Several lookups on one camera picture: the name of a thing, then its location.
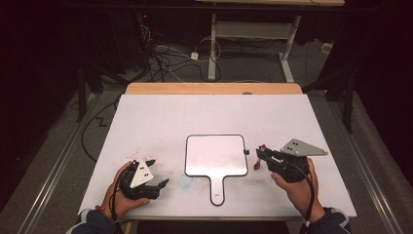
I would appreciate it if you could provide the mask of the black metal stand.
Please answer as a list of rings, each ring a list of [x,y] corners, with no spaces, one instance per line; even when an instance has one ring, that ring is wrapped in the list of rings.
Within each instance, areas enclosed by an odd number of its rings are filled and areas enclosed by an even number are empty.
[[[80,122],[87,111],[86,88],[95,93],[98,89],[97,78],[93,68],[89,65],[81,65],[77,71],[78,80],[78,118]]]

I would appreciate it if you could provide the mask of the wooden table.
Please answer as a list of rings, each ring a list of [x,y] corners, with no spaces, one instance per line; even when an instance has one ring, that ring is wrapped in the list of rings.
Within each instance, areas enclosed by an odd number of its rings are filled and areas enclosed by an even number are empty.
[[[132,83],[126,95],[301,95],[294,83]]]

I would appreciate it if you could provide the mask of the white marker with red cap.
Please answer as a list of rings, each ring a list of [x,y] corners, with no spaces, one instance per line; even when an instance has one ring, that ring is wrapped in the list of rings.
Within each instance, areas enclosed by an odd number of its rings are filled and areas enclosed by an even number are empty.
[[[266,145],[265,144],[262,144],[262,145],[260,145],[259,147],[263,147],[263,148],[266,148]],[[259,161],[258,161],[258,157],[265,157],[265,154],[259,154],[259,155],[257,155],[257,161],[255,162],[255,164],[254,164],[254,166],[253,166],[253,169],[254,170],[256,170],[256,171],[258,171],[259,169],[260,169],[260,167],[261,167],[261,165],[260,165],[260,163],[259,163]]]

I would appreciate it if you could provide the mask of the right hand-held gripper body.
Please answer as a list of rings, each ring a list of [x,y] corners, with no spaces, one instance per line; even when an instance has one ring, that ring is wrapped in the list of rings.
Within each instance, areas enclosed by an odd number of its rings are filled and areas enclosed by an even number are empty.
[[[325,156],[328,152],[305,141],[293,138],[280,150],[266,149],[270,172],[277,173],[286,182],[300,182],[309,173],[308,156]]]

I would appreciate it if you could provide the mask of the white table cover sheet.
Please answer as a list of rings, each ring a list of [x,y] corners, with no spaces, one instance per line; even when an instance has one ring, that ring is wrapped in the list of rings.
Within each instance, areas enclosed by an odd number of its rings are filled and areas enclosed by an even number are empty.
[[[210,201],[209,179],[185,174],[186,139],[191,135],[241,135],[248,173],[224,179],[225,202]],[[160,197],[129,212],[135,219],[296,220],[285,192],[266,167],[253,169],[255,150],[280,149],[297,138],[328,152],[313,159],[319,200],[350,217],[357,212],[305,95],[124,95],[81,203],[95,207],[116,172],[135,159],[156,162],[153,183],[169,178]]]

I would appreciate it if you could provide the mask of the person's right hand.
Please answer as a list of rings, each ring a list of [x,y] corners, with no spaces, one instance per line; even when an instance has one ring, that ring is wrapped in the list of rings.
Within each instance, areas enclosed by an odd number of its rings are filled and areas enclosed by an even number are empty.
[[[319,202],[319,182],[311,158],[308,159],[312,186],[306,180],[287,183],[277,173],[271,173],[271,178],[277,186],[283,189],[294,208],[308,221],[313,222],[324,215],[324,208]]]

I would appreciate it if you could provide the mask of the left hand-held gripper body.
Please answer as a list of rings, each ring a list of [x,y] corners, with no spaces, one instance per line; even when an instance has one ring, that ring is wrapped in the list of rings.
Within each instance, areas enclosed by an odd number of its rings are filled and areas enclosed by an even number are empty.
[[[121,175],[120,189],[128,199],[140,198],[157,199],[160,191],[153,190],[154,185],[147,185],[153,179],[153,175],[145,161],[133,161]]]

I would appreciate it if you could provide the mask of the white paddle whiteboard black rim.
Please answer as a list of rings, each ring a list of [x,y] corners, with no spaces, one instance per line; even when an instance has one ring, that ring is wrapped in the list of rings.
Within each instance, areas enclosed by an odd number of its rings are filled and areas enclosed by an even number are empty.
[[[225,202],[224,179],[248,173],[241,135],[191,135],[186,139],[185,174],[209,179],[210,201]]]

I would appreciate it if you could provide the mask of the aluminium floor rail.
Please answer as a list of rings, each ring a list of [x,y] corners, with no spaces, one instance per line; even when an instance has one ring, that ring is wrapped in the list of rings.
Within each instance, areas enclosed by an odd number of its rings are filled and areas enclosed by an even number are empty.
[[[351,219],[353,234],[406,234],[392,204],[392,178],[386,174],[396,165],[360,99],[353,100],[349,128],[340,103],[322,96],[311,96],[310,102],[357,212]]]
[[[44,179],[42,186],[39,188],[36,198],[33,201],[30,210],[21,223],[18,234],[32,234],[44,210],[46,209],[56,186],[63,174],[67,163],[70,160],[73,149],[79,143],[80,135],[85,129],[87,119],[91,116],[92,110],[100,99],[100,95],[90,94],[86,99],[86,112],[80,119],[75,119],[68,137],[64,139],[64,145],[60,148],[58,154],[52,154],[54,160],[53,166],[48,170],[47,177]]]

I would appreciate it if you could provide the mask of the white frame desk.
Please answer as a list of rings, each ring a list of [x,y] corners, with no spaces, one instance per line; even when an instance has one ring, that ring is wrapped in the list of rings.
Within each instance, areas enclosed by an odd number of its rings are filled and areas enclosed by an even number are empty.
[[[344,0],[197,0],[209,3],[211,7],[223,4],[234,4],[235,6],[251,5],[252,7],[343,7]],[[288,56],[295,38],[301,16],[296,14],[292,22],[271,23],[242,21],[222,21],[216,19],[216,13],[211,15],[211,30],[208,40],[210,41],[208,57],[208,81],[216,81],[218,74],[217,59],[221,48],[217,42],[218,38],[247,38],[247,39],[282,39],[286,41],[285,50],[279,53],[278,59],[287,83],[293,83],[294,79],[288,64]]]

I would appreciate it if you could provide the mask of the person's left hand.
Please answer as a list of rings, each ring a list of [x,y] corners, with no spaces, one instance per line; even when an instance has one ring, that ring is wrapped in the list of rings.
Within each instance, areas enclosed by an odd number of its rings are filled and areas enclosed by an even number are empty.
[[[126,198],[121,192],[117,191],[118,177],[130,164],[131,161],[128,161],[121,169],[118,170],[113,179],[113,182],[107,188],[102,203],[96,206],[99,212],[101,212],[104,216],[108,217],[111,220],[123,217],[129,211],[143,207],[150,203],[150,200],[148,198],[130,200]]]

